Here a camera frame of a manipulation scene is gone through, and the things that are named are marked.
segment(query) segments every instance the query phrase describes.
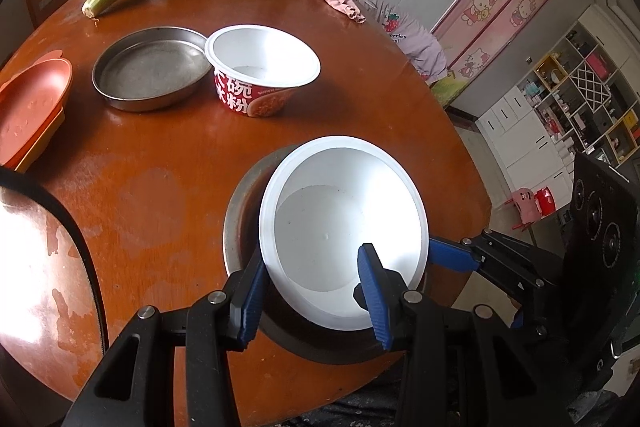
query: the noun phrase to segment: round metal tray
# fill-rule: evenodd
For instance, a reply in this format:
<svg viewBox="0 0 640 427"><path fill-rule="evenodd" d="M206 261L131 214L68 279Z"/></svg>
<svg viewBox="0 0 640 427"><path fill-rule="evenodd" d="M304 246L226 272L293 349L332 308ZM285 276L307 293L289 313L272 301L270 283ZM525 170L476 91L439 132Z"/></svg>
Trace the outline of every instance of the round metal tray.
<svg viewBox="0 0 640 427"><path fill-rule="evenodd" d="M244 175L231 196L223 228L227 274L242 269L258 252L258 214L271 175L298 146L283 147L265 156ZM295 312L271 284L264 301L260 330L284 349L314 362L365 362L384 353L373 329L337 331L318 326Z"/></svg>
<svg viewBox="0 0 640 427"><path fill-rule="evenodd" d="M187 98L211 70L204 35L170 26L148 28L112 44L98 58L95 89L113 107L149 111Z"/></svg>

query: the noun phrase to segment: strawberry print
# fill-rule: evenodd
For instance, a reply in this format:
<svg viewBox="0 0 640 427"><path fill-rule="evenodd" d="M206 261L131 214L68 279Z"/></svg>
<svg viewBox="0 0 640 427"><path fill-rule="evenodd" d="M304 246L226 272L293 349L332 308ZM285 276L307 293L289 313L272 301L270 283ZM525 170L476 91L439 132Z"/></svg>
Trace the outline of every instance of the strawberry print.
<svg viewBox="0 0 640 427"><path fill-rule="evenodd" d="M385 32L391 33L400 25L400 17L395 13L390 13L386 18Z"/></svg>

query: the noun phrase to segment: cabinet door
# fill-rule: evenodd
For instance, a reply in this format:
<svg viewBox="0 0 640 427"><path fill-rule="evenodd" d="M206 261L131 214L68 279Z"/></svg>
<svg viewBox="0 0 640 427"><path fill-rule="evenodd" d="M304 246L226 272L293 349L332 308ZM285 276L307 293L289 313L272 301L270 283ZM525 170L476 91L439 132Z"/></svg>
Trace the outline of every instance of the cabinet door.
<svg viewBox="0 0 640 427"><path fill-rule="evenodd" d="M522 94L520 89L518 89L518 86L513 86L513 89L511 89L507 94L504 95L504 99L513 109L513 112L516 114L516 118L518 120L522 120L532 111L529 102L527 102L527 99L524 98L524 95Z"/></svg>
<svg viewBox="0 0 640 427"><path fill-rule="evenodd" d="M495 116L493 109L489 109L484 115L478 118L478 125L484 128L492 142L495 142L495 139L504 134L504 127L500 121L498 121L498 117Z"/></svg>
<svg viewBox="0 0 640 427"><path fill-rule="evenodd" d="M630 50L629 46L626 45L626 42L609 19L599 8L592 4L578 20L604 47L604 50L607 52L607 55L611 57L611 60L621 68L629 58Z"/></svg>
<svg viewBox="0 0 640 427"><path fill-rule="evenodd" d="M573 190L573 184L569 177L569 172L566 169L562 169L556 172L553 176L549 176L542 183L532 188L532 192L536 193L540 188L549 187L551 194L553 194L554 201L556 202L556 208L562 208L567 203L571 202L571 193Z"/></svg>
<svg viewBox="0 0 640 427"><path fill-rule="evenodd" d="M635 57L629 57L625 65L620 68L631 89L640 98L640 61Z"/></svg>
<svg viewBox="0 0 640 427"><path fill-rule="evenodd" d="M532 111L495 139L494 145L502 164L508 167L537 148L545 139L548 139L548 134L535 112Z"/></svg>
<svg viewBox="0 0 640 427"><path fill-rule="evenodd" d="M498 117L498 120L504 127L505 131L516 125L518 118L516 118L516 114L513 112L513 109L504 98L498 100L498 102L494 104L494 107L492 107L492 109L494 110L495 116Z"/></svg>
<svg viewBox="0 0 640 427"><path fill-rule="evenodd" d="M507 174L517 190L522 187L537 187L560 169L562 169L562 160L547 137L535 149L530 150L516 163L508 167Z"/></svg>

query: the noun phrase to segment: round table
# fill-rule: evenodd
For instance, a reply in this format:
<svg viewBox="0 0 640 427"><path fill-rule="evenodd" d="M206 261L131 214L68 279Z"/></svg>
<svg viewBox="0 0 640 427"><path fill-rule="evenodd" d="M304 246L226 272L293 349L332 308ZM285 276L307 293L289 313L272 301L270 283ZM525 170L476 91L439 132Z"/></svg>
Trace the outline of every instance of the round table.
<svg viewBox="0 0 640 427"><path fill-rule="evenodd" d="M98 20L82 15L84 1L70 0L37 28L0 72L0 84L50 50L62 49L73 64L66 120L29 174L82 230L110 343L142 305L177 309L222 288L227 203L245 172L283 146L332 134L368 140L409 173L433 235L458 241L488 224L490 200L458 134L377 25L357 24L322 0L120 0ZM320 77L273 118L232 113L210 82L183 103L143 114L106 105L92 86L97 57L131 32L183 26L208 36L241 23L289 32L320 58ZM0 245L6 274L0 343L44 384L74 399L101 357L91 289L57 221L33 209L19 217L39 239L11 252ZM430 266L428 278L432 298L451 305L468 275ZM322 365L258 332L244 353L229 354L242 424L263 425L329 403L397 358ZM186 425L181 349L175 367L176 422Z"/></svg>

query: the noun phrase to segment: plastic bowl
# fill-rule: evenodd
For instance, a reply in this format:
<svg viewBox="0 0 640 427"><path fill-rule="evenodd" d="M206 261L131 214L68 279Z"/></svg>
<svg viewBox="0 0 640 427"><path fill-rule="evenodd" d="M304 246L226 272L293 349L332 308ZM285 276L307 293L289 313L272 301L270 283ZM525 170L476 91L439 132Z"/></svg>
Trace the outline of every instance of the plastic bowl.
<svg viewBox="0 0 640 427"><path fill-rule="evenodd" d="M301 40L276 28L228 26L207 39L220 100L247 116L271 116L295 89L320 74L320 60Z"/></svg>
<svg viewBox="0 0 640 427"><path fill-rule="evenodd" d="M371 327L353 299L358 248L416 289L429 229L418 190L379 147L348 136L308 142L274 172L262 198L260 249L271 280L306 319L332 330Z"/></svg>

